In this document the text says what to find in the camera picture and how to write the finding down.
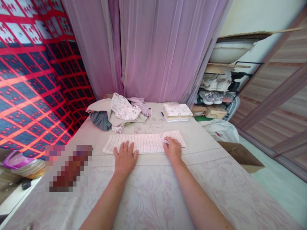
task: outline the hand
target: hand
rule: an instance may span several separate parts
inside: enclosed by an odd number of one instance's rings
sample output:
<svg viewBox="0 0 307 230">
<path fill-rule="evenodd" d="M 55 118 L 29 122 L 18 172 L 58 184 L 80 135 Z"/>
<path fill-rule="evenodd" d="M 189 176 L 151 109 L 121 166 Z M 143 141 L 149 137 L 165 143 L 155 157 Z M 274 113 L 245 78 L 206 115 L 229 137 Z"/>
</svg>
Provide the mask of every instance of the hand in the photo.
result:
<svg viewBox="0 0 307 230">
<path fill-rule="evenodd" d="M 164 139 L 169 143 L 164 143 L 163 148 L 172 165 L 181 162 L 181 144 L 176 139 L 170 137 L 165 137 Z"/>
<path fill-rule="evenodd" d="M 138 159 L 138 150 L 136 150 L 133 154 L 134 142 L 131 143 L 130 147 L 129 141 L 126 143 L 122 143 L 117 151 L 116 147 L 114 148 L 114 156 L 115 156 L 115 171 L 114 174 L 121 174 L 125 177 L 128 177 L 131 171 L 133 170 L 137 159 Z"/>
</svg>

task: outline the red and blue patterned fabric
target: red and blue patterned fabric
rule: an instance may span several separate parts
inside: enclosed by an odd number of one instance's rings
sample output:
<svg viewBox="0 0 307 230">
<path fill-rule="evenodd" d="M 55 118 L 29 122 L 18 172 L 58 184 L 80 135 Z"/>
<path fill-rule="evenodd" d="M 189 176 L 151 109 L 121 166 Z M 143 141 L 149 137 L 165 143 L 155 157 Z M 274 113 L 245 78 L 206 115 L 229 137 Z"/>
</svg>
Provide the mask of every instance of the red and blue patterned fabric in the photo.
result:
<svg viewBox="0 0 307 230">
<path fill-rule="evenodd" d="M 60 0 L 0 0 L 0 148 L 44 159 L 95 101 Z"/>
</svg>

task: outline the plastic bag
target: plastic bag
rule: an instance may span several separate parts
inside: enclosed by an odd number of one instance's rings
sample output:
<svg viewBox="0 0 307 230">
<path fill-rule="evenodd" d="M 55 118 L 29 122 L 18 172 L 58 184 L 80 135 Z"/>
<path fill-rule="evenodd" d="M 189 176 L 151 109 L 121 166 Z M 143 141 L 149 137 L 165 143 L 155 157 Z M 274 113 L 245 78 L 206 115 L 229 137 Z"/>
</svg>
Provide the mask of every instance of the plastic bag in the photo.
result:
<svg viewBox="0 0 307 230">
<path fill-rule="evenodd" d="M 235 126 L 228 121 L 213 119 L 198 122 L 216 141 L 239 143 L 239 134 Z"/>
</svg>

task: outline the striped cloth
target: striped cloth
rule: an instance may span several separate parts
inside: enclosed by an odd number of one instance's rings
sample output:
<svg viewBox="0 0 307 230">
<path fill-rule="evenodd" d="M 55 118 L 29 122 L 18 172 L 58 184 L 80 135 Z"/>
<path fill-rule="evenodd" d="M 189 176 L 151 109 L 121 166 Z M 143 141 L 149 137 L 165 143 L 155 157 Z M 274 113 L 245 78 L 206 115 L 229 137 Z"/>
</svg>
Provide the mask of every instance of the striped cloth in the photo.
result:
<svg viewBox="0 0 307 230">
<path fill-rule="evenodd" d="M 182 150 L 187 149 L 187 145 L 185 144 L 179 130 L 176 130 L 162 132 L 159 134 L 110 135 L 109 140 L 102 151 L 107 154 L 113 154 L 114 147 L 119 149 L 121 143 L 129 141 L 129 143 L 134 142 L 133 151 L 138 150 L 139 154 L 164 152 L 163 143 L 165 142 L 164 138 L 166 136 L 177 139 L 181 144 Z"/>
</svg>

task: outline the white wall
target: white wall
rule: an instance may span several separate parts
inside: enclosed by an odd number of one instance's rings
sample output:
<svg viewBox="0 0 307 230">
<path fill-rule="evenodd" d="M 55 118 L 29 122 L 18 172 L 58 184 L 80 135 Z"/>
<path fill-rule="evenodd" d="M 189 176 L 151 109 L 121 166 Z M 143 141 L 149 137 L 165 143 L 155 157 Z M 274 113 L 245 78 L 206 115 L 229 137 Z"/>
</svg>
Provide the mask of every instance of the white wall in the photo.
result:
<svg viewBox="0 0 307 230">
<path fill-rule="evenodd" d="M 306 3 L 307 0 L 233 0 L 219 36 L 286 29 Z M 281 35 L 273 34 L 257 42 L 239 61 L 261 62 Z M 252 73 L 253 69 L 236 71 Z"/>
</svg>

